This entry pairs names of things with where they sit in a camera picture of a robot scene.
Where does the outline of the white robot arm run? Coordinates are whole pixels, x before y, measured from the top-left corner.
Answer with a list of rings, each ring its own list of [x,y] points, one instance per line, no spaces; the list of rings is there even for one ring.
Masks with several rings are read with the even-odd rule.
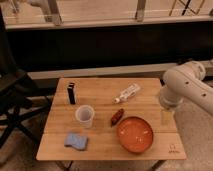
[[[168,69],[163,74],[164,86],[159,91],[159,103],[174,110],[186,98],[213,117],[213,88],[203,82],[206,69],[201,62],[189,61]]]

